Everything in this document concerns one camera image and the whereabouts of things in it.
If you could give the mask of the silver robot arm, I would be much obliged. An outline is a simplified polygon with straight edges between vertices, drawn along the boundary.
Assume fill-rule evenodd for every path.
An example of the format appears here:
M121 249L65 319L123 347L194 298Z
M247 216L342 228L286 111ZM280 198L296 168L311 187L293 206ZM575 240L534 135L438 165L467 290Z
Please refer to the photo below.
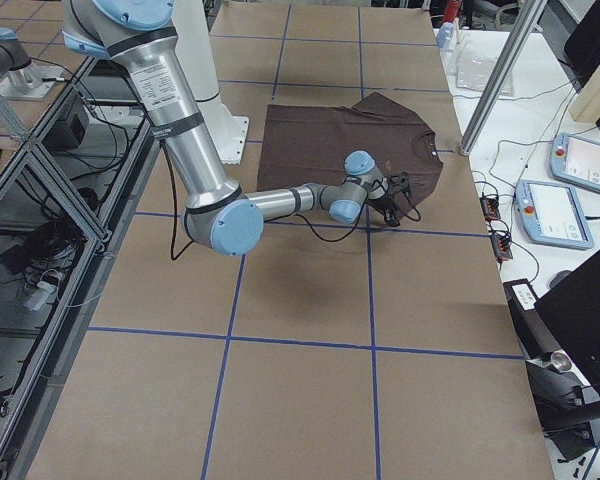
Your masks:
M350 153L339 185L308 183L244 193L222 164L176 55L172 1L65 1L66 46L113 61L128 72L154 137L162 143L188 193L182 223L192 241L221 254L241 256L259 242L266 221L322 209L356 224L364 206L398 225L397 184L365 151Z
M31 58L16 33L0 27L0 80L10 71L19 71L31 64Z

